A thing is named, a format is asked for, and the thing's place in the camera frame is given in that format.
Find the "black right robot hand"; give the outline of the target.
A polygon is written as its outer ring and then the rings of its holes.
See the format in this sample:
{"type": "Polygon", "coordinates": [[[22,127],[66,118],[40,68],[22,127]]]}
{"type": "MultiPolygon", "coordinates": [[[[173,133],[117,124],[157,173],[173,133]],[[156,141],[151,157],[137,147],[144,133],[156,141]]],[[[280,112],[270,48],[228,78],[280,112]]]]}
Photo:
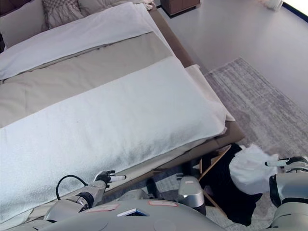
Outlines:
{"type": "Polygon", "coordinates": [[[291,164],[291,157],[285,159],[278,159],[276,161],[266,161],[264,164],[268,167],[279,167],[284,168],[285,166],[291,164]]]}

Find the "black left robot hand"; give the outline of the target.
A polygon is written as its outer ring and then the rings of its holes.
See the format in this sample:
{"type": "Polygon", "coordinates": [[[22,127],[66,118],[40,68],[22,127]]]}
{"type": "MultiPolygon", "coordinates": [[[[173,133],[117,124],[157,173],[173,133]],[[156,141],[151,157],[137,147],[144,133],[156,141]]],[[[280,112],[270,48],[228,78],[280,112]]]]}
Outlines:
{"type": "Polygon", "coordinates": [[[100,171],[94,178],[94,181],[104,181],[106,188],[110,187],[110,183],[123,181],[127,178],[126,175],[116,175],[115,170],[100,171]]]}

